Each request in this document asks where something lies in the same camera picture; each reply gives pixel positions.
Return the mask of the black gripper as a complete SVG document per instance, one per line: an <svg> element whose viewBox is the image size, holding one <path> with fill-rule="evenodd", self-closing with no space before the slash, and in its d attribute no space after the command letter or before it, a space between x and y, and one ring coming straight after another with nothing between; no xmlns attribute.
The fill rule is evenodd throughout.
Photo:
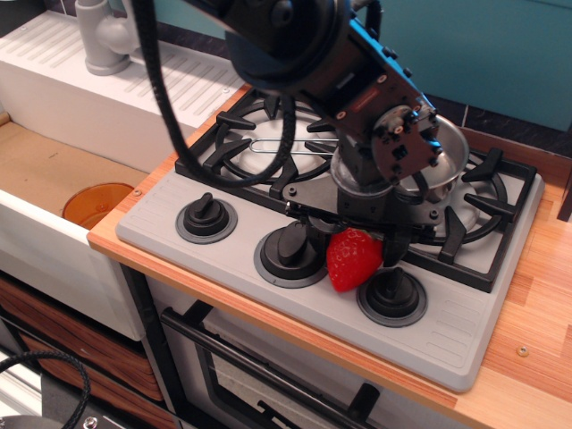
<svg viewBox="0 0 572 429"><path fill-rule="evenodd" d="M333 225L383 236L383 267L394 267L408 252L411 238L432 235L441 223L441 209L431 203L408 205L388 192L380 197L357 197L340 189L330 176L294 182L282 191L289 211L304 216L303 255L325 261Z"/></svg>

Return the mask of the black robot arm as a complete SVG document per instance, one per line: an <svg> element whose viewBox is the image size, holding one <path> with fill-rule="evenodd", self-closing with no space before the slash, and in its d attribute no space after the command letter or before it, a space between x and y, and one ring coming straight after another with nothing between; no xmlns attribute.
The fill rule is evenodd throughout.
<svg viewBox="0 0 572 429"><path fill-rule="evenodd" d="M244 81L311 106L338 132L330 173L337 211L385 233L384 263L407 253L412 207L442 151L435 108L348 1L198 1L223 26Z"/></svg>

